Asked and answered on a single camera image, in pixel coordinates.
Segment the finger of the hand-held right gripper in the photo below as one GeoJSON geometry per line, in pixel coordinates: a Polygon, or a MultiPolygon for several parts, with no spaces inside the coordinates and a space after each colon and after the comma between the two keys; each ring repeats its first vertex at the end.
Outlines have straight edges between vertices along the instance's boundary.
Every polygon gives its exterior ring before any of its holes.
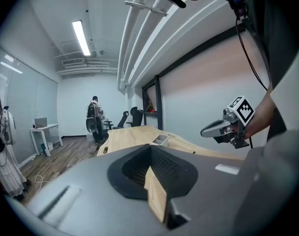
{"type": "Polygon", "coordinates": [[[224,134],[226,123],[224,119],[218,119],[207,125],[200,131],[202,137],[219,137],[224,134]]]}
{"type": "Polygon", "coordinates": [[[221,144],[221,143],[233,144],[235,137],[234,137],[234,135],[224,135],[224,136],[214,137],[214,139],[218,144],[221,144]]]}

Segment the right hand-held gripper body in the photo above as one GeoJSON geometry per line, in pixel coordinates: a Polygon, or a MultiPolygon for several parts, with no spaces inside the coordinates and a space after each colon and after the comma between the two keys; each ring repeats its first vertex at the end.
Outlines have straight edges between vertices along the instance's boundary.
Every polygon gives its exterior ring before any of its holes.
{"type": "Polygon", "coordinates": [[[235,149],[249,146],[245,141],[245,130],[249,121],[253,118],[255,110],[244,96],[238,96],[223,110],[222,128],[224,141],[230,143],[235,149]]]}

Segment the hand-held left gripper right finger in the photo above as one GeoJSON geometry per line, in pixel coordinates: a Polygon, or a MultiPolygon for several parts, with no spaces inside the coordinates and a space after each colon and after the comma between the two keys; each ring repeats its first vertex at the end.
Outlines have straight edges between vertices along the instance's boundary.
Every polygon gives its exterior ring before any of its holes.
{"type": "Polygon", "coordinates": [[[178,228],[208,211],[220,200],[244,197],[243,178],[248,160],[233,160],[190,154],[165,147],[148,150],[153,178],[148,184],[148,202],[162,218],[151,227],[151,236],[178,228]]]}

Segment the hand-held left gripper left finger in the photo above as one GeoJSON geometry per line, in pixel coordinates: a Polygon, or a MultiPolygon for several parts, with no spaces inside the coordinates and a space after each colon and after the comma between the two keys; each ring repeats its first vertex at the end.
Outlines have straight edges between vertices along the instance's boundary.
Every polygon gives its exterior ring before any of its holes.
{"type": "Polygon", "coordinates": [[[160,236],[168,228],[145,200],[120,194],[108,179],[112,163],[142,149],[136,146],[86,159],[46,184],[26,208],[26,224],[39,236],[160,236]]]}

